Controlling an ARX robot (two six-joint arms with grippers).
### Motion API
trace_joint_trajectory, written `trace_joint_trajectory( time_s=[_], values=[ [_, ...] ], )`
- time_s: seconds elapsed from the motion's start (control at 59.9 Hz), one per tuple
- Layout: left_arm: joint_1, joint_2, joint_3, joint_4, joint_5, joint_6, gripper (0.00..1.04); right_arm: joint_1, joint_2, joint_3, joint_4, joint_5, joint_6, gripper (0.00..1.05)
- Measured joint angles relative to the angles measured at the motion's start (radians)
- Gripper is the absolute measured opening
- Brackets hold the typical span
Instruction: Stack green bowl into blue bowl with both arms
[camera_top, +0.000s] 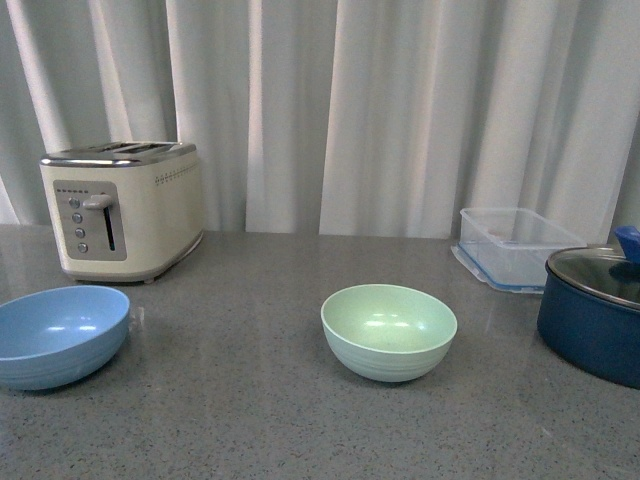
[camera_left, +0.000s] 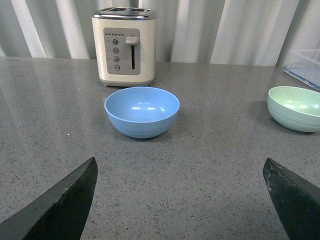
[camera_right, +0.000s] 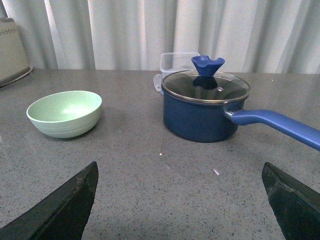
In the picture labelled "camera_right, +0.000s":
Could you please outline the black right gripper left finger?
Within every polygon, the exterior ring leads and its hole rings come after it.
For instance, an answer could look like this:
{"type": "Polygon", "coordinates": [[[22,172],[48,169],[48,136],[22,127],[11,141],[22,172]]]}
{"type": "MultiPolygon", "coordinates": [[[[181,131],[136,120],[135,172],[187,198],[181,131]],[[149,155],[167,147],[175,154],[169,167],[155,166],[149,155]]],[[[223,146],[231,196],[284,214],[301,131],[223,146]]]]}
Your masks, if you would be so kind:
{"type": "Polygon", "coordinates": [[[80,240],[98,184],[95,161],[0,229],[2,240],[80,240]]]}

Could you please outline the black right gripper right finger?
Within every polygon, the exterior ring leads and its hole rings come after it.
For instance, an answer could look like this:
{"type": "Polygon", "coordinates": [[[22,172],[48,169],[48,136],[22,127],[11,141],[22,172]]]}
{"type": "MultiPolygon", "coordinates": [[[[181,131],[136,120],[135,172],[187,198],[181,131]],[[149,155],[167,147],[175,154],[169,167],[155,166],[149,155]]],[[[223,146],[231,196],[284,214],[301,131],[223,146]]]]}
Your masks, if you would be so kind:
{"type": "Polygon", "coordinates": [[[320,238],[320,194],[270,162],[262,170],[268,202],[287,240],[320,238]]]}

